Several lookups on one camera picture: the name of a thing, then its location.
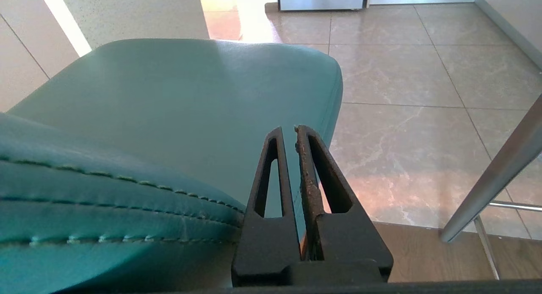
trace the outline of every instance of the seam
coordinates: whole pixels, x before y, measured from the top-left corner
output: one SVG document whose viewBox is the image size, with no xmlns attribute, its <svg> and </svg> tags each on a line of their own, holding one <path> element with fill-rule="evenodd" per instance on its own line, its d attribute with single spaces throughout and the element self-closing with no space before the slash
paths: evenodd
<svg viewBox="0 0 542 294">
<path fill-rule="evenodd" d="M 157 189 L 160 189 L 160 190 L 167 190 L 167 191 L 173 192 L 175 194 L 186 195 L 186 196 L 189 196 L 189 197 L 194 197 L 194 198 L 199 199 L 199 200 L 215 203 L 215 204 L 218 204 L 218 205 L 223 205 L 225 207 L 233 209 L 234 211 L 237 211 L 238 213 L 244 214 L 244 211 L 242 211 L 238 207 L 230 205 L 230 204 L 225 203 L 223 201 L 209 199 L 206 196 L 199 196 L 199 195 L 194 194 L 192 192 L 188 193 L 188 192 L 185 192 L 184 190 L 181 190 L 181 189 L 175 190 L 175 189 L 173 189 L 173 188 L 171 188 L 169 186 L 158 185 L 158 184 L 155 184 L 155 183 L 153 183 L 153 182 L 151 182 L 149 180 L 136 180 L 135 178 L 132 178 L 130 176 L 113 175 L 113 174 L 110 174 L 109 172 L 105 172 L 105 171 L 85 171 L 82 168 L 77 167 L 77 166 L 73 166 L 73 165 L 54 166 L 54 165 L 51 165 L 51 164 L 46 163 L 44 161 L 31 161 L 31 160 L 28 160 L 28 159 L 12 159 L 12 158 L 7 157 L 5 155 L 0 155 L 0 161 L 6 161 L 7 163 L 18 164 L 18 165 L 33 165 L 33 166 L 46 167 L 46 168 L 53 169 L 53 170 L 71 171 L 71 172 L 76 172 L 78 174 L 83 174 L 83 175 L 100 176 L 100 177 L 104 177 L 104 178 L 111 178 L 113 180 L 123 180 L 125 182 L 132 182 L 134 184 L 138 184 L 138 185 L 141 185 L 141 186 L 149 186 L 149 187 L 157 188 Z"/>
<path fill-rule="evenodd" d="M 146 211 L 147 213 L 159 213 L 159 214 L 165 214 L 165 215 L 182 216 L 182 217 L 187 217 L 190 219 L 201 219 L 203 221 L 211 221 L 211 222 L 216 222 L 216 223 L 232 226 L 235 228 L 240 228 L 240 225 L 226 222 L 222 219 L 213 219 L 213 218 L 209 218 L 205 216 L 197 216 L 193 214 L 188 215 L 184 213 L 176 213 L 175 211 L 161 211 L 159 209 L 151 209 L 151 208 L 144 208 L 144 207 L 137 207 L 137 206 L 113 205 L 113 204 L 91 203 L 91 202 L 74 202 L 74 201 L 67 201 L 67 200 L 48 200 L 48 199 L 40 199 L 40 198 L 11 197 L 11 196 L 0 197 L 0 201 L 25 202 L 25 203 L 50 203 L 50 204 L 60 204 L 60 205 L 77 205 L 77 206 L 89 206 L 89 207 L 104 207 L 104 208 L 111 208 L 111 209 L 125 209 L 127 211 Z"/>
<path fill-rule="evenodd" d="M 217 239 L 182 239 L 165 238 L 156 236 L 123 236 L 107 238 L 105 236 L 91 238 L 76 238 L 68 236 L 58 239 L 23 239 L 0 242 L 0 248 L 6 247 L 39 247 L 39 246 L 59 246 L 59 245 L 77 245 L 77 244 L 122 244 L 122 243 L 176 243 L 176 244 L 236 244 L 236 241 L 217 240 Z"/>
<path fill-rule="evenodd" d="M 339 64 L 337 64 L 337 68 L 335 70 L 335 82 L 333 83 L 333 88 L 332 88 L 333 92 L 329 96 L 329 99 L 327 100 L 327 103 L 329 103 L 331 98 L 333 98 L 333 96 L 335 95 L 335 93 L 337 91 L 337 86 L 339 86 L 340 82 L 342 82 L 342 77 L 343 76 L 341 74 L 340 66 L 339 66 Z M 329 114 L 331 114 L 331 109 L 333 109 L 333 107 L 335 106 L 335 102 L 336 102 L 336 100 L 333 101 L 331 107 L 329 107 L 329 105 L 328 105 L 328 107 L 324 110 L 324 119 L 322 120 L 322 123 L 320 124 L 320 127 L 323 130 L 324 134 L 327 133 L 327 129 L 328 129 L 328 126 L 329 126 L 329 121 L 330 121 L 329 118 L 331 118 L 331 116 Z"/>
</svg>

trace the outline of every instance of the wall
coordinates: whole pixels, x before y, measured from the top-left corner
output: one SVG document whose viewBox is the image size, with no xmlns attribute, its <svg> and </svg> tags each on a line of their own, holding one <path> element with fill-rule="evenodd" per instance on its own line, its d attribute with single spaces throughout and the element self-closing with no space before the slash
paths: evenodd
<svg viewBox="0 0 542 294">
<path fill-rule="evenodd" d="M 43 0 L 0 0 L 0 112 L 78 58 Z"/>
<path fill-rule="evenodd" d="M 517 32 L 542 51 L 542 0 L 486 0 Z"/>
<path fill-rule="evenodd" d="M 120 39 L 209 39 L 199 0 L 64 2 L 93 49 Z"/>
<path fill-rule="evenodd" d="M 6 112 L 47 81 L 15 32 L 0 17 L 0 112 Z"/>
</svg>

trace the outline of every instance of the chair seat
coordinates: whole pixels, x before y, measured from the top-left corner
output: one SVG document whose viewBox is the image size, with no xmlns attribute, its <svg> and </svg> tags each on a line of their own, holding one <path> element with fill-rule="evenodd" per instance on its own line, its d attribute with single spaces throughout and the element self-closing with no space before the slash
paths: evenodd
<svg viewBox="0 0 542 294">
<path fill-rule="evenodd" d="M 299 191 L 294 126 L 310 126 L 329 145 L 341 96 L 337 62 L 305 47 L 133 39 L 81 57 L 8 114 L 182 173 L 246 204 L 266 134 L 282 127 Z M 280 216 L 276 172 L 269 189 L 266 214 Z"/>
</svg>

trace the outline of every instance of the marble tile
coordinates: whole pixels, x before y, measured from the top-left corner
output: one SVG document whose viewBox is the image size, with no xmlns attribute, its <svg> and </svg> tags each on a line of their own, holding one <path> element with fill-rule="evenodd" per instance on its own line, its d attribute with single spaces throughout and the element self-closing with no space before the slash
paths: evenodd
<svg viewBox="0 0 542 294">
<path fill-rule="evenodd" d="M 328 44 L 331 14 L 327 12 L 281 12 L 267 14 L 277 41 L 290 44 Z"/>
<path fill-rule="evenodd" d="M 511 202 L 506 191 L 497 196 L 499 201 Z M 481 215 L 486 233 L 490 235 L 508 236 L 530 239 L 519 213 L 515 209 L 488 206 Z"/>
<path fill-rule="evenodd" d="M 437 46 L 466 107 L 529 109 L 542 92 L 540 69 L 516 46 Z"/>
<path fill-rule="evenodd" d="M 236 11 L 205 12 L 209 37 L 215 40 L 239 40 L 242 36 L 239 13 Z"/>
<path fill-rule="evenodd" d="M 399 8 L 412 8 L 414 6 L 410 4 L 397 4 L 397 5 L 369 5 L 371 9 L 399 9 Z"/>
<path fill-rule="evenodd" d="M 285 43 L 274 23 L 263 16 L 242 16 L 241 41 L 246 43 Z"/>
<path fill-rule="evenodd" d="M 489 163 L 462 108 L 343 103 L 330 150 L 374 221 L 433 228 Z"/>
<path fill-rule="evenodd" d="M 525 111 L 469 109 L 491 157 L 494 157 L 517 127 Z M 542 156 L 532 161 L 507 186 L 512 201 L 542 205 Z M 542 214 L 519 211 L 533 239 L 542 240 Z"/>
<path fill-rule="evenodd" d="M 458 8 L 458 7 L 467 7 L 471 8 L 475 5 L 473 3 L 447 3 L 447 4 L 417 4 L 414 5 L 416 9 L 420 8 Z"/>
<path fill-rule="evenodd" d="M 237 0 L 200 0 L 204 12 L 237 10 Z"/>
<path fill-rule="evenodd" d="M 508 36 L 476 6 L 416 6 L 435 45 L 508 44 Z"/>
<path fill-rule="evenodd" d="M 346 103 L 462 107 L 432 45 L 330 45 Z"/>
<path fill-rule="evenodd" d="M 322 53 L 325 53 L 327 55 L 327 51 L 329 49 L 329 45 L 325 45 L 325 44 L 295 44 L 296 46 L 304 46 L 304 47 L 309 47 L 309 48 L 312 48 L 312 49 L 316 49 L 316 50 L 319 50 L 321 51 Z"/>
<path fill-rule="evenodd" d="M 333 44 L 431 44 L 413 7 L 334 12 Z"/>
<path fill-rule="evenodd" d="M 468 109 L 491 159 L 499 152 L 527 111 Z"/>
</svg>

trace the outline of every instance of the wooden floor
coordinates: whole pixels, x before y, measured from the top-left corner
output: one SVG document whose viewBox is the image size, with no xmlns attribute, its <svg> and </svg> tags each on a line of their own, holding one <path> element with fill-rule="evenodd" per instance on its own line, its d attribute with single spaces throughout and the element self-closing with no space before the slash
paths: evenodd
<svg viewBox="0 0 542 294">
<path fill-rule="evenodd" d="M 436 229 L 374 224 L 395 260 L 389 282 L 494 279 L 478 234 L 463 233 L 446 244 Z M 489 239 L 501 279 L 542 278 L 542 241 Z"/>
</svg>

